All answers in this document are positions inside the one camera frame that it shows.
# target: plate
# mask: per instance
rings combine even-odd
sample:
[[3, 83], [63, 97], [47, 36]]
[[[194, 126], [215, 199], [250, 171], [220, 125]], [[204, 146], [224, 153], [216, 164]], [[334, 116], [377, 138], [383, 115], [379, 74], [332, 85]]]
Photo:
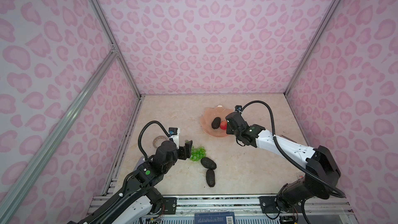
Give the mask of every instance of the plate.
[[228, 136], [226, 130], [223, 130], [221, 128], [213, 129], [211, 127], [211, 123], [216, 117], [220, 117], [221, 121], [224, 121], [225, 117], [228, 114], [232, 113], [233, 111], [234, 111], [233, 109], [228, 109], [221, 105], [215, 108], [207, 107], [205, 109], [205, 114], [200, 118], [200, 123], [202, 124], [203, 132], [216, 138], [224, 138]]

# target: aluminum frame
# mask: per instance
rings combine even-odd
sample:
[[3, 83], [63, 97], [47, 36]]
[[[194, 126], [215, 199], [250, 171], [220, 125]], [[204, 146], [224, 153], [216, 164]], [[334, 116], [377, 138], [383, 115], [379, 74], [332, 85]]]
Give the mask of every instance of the aluminum frame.
[[119, 54], [115, 51], [109, 52], [18, 180], [10, 188], [0, 205], [0, 224], [6, 224], [11, 220], [117, 56]]
[[[261, 196], [276, 196], [275, 194], [267, 195], [164, 195], [164, 197], [176, 197], [177, 206], [175, 214], [168, 214], [164, 218], [174, 219], [181, 217], [193, 218], [198, 212], [219, 212], [231, 211], [236, 217], [265, 217], [261, 211]], [[87, 214], [92, 214], [110, 196], [93, 197], [91, 206]], [[319, 198], [311, 198], [306, 201], [305, 206], [307, 216], [311, 215], [336, 215], [343, 223], [357, 224], [352, 208], [346, 198], [331, 197], [328, 200]], [[290, 214], [281, 213], [280, 216], [290, 216]]]
[[119, 169], [122, 164], [122, 160], [124, 158], [124, 153], [126, 152], [129, 141], [131, 139], [132, 132], [134, 130], [135, 123], [138, 118], [138, 113], [139, 113], [139, 110], [141, 109], [141, 105], [142, 105], [142, 99], [137, 100], [137, 102], [135, 103], [135, 107], [132, 111], [131, 117], [129, 119], [129, 122], [127, 124], [127, 128], [124, 133], [124, 138], [120, 142], [119, 147], [117, 149], [117, 153], [113, 160], [112, 167], [111, 167], [112, 169], [109, 172], [109, 174], [106, 178], [105, 184], [104, 184], [104, 188], [101, 191], [101, 195], [107, 194], [108, 188], [110, 187], [110, 183], [112, 182], [112, 179], [117, 178], [117, 176], [119, 174]]
[[323, 33], [326, 30], [326, 27], [331, 22], [334, 14], [337, 11], [337, 8], [340, 6], [342, 1], [343, 0], [332, 0], [331, 1], [328, 9], [325, 12], [324, 17], [322, 18], [321, 23], [319, 24], [318, 29], [315, 32], [314, 37], [312, 38], [310, 44], [308, 45], [308, 48], [304, 52], [300, 63], [298, 64], [295, 72], [293, 73], [293, 76], [292, 76], [289, 84], [286, 87], [286, 91], [285, 91], [285, 96], [286, 97], [291, 93], [292, 89], [294, 88], [297, 80], [299, 79], [299, 76], [300, 76], [301, 72], [304, 70], [304, 66], [306, 65], [306, 63], [311, 58], [312, 52], [314, 51], [314, 49], [315, 49], [316, 45], [318, 44], [319, 40], [322, 38]]
[[[109, 44], [111, 44], [112, 47], [115, 49], [115, 51], [117, 53], [119, 53], [119, 51], [120, 51], [119, 46], [117, 45], [116, 39], [115, 39], [115, 37], [111, 31], [111, 28], [106, 20], [107, 18], [105, 17], [105, 15], [102, 11], [99, 1], [98, 0], [88, 0], [88, 1], [99, 20], [99, 24], [101, 25], [103, 32], [108, 39]], [[118, 60], [119, 60], [120, 65], [122, 66], [124, 74], [127, 77], [127, 81], [129, 82], [130, 86], [133, 88], [133, 91], [134, 91], [137, 99], [139, 99], [141, 97], [141, 94], [137, 88], [137, 85], [134, 82], [134, 78], [131, 74], [130, 69], [127, 66], [126, 60], [124, 59], [124, 57], [121, 53], [120, 53], [120, 57], [118, 57]]]

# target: pink leopard print wall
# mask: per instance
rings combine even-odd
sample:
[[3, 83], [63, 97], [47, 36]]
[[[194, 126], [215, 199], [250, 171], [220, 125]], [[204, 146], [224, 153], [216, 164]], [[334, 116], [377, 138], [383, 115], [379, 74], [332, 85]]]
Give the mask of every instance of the pink leopard print wall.
[[0, 0], [0, 201], [109, 50], [87, 0]]
[[135, 105], [117, 61], [76, 119], [11, 224], [67, 223], [99, 195]]
[[331, 0], [99, 0], [141, 93], [284, 92]]
[[288, 97], [361, 224], [398, 221], [397, 23], [397, 0], [344, 0]]

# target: blue label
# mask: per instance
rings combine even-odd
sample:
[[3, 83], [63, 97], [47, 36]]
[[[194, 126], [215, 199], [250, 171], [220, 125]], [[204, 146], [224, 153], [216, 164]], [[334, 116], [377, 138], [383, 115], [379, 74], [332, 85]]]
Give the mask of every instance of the blue label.
[[195, 214], [195, 224], [236, 224], [234, 212]]

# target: barcode label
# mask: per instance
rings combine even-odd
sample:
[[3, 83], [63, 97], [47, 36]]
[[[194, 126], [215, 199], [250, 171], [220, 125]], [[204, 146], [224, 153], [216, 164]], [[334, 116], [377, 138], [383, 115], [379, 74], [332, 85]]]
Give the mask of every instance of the barcode label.
[[226, 224], [234, 224], [234, 218], [232, 216], [227, 216]]

